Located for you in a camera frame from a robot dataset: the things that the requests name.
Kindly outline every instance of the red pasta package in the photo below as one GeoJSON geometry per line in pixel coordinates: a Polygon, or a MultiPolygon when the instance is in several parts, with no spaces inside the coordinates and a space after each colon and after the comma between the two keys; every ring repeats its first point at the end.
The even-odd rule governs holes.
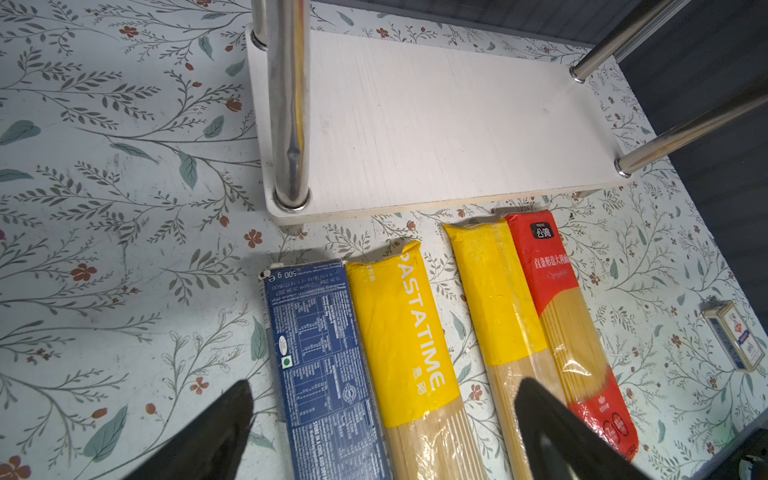
{"type": "Polygon", "coordinates": [[[631,460],[637,453],[637,430],[605,358],[552,213],[512,214],[506,220],[568,408],[631,460]]]}

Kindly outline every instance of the floral tablecloth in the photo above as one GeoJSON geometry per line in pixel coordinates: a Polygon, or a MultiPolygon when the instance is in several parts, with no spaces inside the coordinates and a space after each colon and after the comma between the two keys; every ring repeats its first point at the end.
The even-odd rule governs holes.
{"type": "MultiPolygon", "coordinates": [[[[311,14],[313,28],[372,41],[584,54],[320,3],[311,14]]],[[[2,0],[0,19],[0,475],[120,478],[247,378],[255,423],[239,477],[285,478],[257,272],[376,260],[418,238],[488,476],[510,478],[441,228],[499,207],[553,210],[640,431],[636,465],[691,475],[766,408],[765,369],[734,371],[700,302],[733,298],[763,345],[765,332],[667,161],[586,198],[307,224],[289,237],[264,207],[247,0],[2,0]]],[[[585,87],[623,149],[653,138],[615,62],[585,87]]]]}

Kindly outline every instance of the white wooden board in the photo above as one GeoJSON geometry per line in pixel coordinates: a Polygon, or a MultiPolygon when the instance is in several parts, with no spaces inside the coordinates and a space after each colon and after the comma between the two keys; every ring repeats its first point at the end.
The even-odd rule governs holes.
{"type": "Polygon", "coordinates": [[[312,31],[312,199],[272,199],[266,53],[248,42],[266,203],[280,225],[624,182],[621,150],[567,65],[312,31]]]}

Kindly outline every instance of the metal pole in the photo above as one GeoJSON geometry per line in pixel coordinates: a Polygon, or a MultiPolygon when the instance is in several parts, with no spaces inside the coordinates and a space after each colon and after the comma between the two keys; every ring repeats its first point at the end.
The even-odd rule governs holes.
{"type": "Polygon", "coordinates": [[[632,35],[654,19],[674,0],[643,0],[611,30],[603,41],[595,45],[584,58],[571,67],[571,76],[583,84],[587,77],[608,60],[632,35]]]}
{"type": "Polygon", "coordinates": [[[741,115],[765,103],[768,103],[768,75],[763,75],[742,91],[730,96],[723,103],[693,120],[674,126],[645,145],[617,158],[614,161],[616,171],[622,177],[629,177],[642,167],[712,130],[729,124],[741,115]]]}
{"type": "Polygon", "coordinates": [[[250,40],[258,48],[266,50],[269,38],[266,33],[266,4],[264,0],[251,0],[251,13],[253,15],[253,31],[250,40]]]}
{"type": "Polygon", "coordinates": [[[310,112],[310,0],[264,0],[269,25],[267,61],[273,168],[278,207],[310,200],[307,134],[310,112]]]}

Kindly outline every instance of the pasta package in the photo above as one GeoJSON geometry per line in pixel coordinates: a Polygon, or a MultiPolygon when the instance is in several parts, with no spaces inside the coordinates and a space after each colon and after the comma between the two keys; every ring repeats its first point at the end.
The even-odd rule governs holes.
{"type": "Polygon", "coordinates": [[[571,409],[627,459],[637,430],[548,210],[506,217],[571,409]]]}
{"type": "Polygon", "coordinates": [[[505,220],[466,228],[445,225],[515,480],[533,479],[515,414],[526,377],[565,403],[557,368],[505,220]]]}
{"type": "Polygon", "coordinates": [[[346,267],[395,474],[485,479],[420,247],[346,267]]]}

